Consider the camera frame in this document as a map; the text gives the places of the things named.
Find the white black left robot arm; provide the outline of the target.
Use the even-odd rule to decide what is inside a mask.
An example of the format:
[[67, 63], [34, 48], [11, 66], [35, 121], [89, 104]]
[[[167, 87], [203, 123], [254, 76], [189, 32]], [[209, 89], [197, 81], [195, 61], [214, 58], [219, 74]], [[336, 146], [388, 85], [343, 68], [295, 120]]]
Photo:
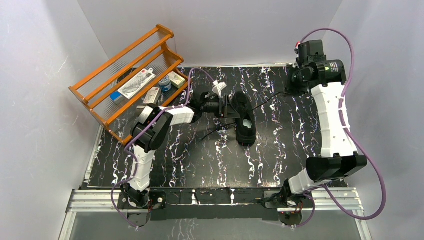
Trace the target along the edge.
[[203, 114], [217, 118], [240, 119], [228, 95], [220, 96], [210, 91], [194, 91], [188, 103], [178, 106], [159, 107], [149, 104], [142, 111], [131, 136], [133, 163], [131, 175], [120, 185], [124, 197], [134, 207], [144, 208], [150, 201], [150, 172], [156, 151], [164, 143], [170, 128], [198, 121]]

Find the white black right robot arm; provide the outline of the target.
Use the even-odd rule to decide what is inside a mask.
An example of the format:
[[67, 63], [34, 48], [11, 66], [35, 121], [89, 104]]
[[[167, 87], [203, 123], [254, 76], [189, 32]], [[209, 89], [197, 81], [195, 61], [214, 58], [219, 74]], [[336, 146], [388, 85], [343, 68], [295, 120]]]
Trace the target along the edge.
[[293, 97], [312, 95], [322, 146], [319, 156], [308, 157], [305, 168], [284, 181], [279, 199], [288, 207], [295, 207], [306, 191], [349, 177], [368, 163], [346, 133], [350, 129], [347, 111], [339, 104], [347, 82], [344, 63], [327, 59], [322, 40], [299, 42], [295, 53], [296, 63], [289, 70], [284, 92]]

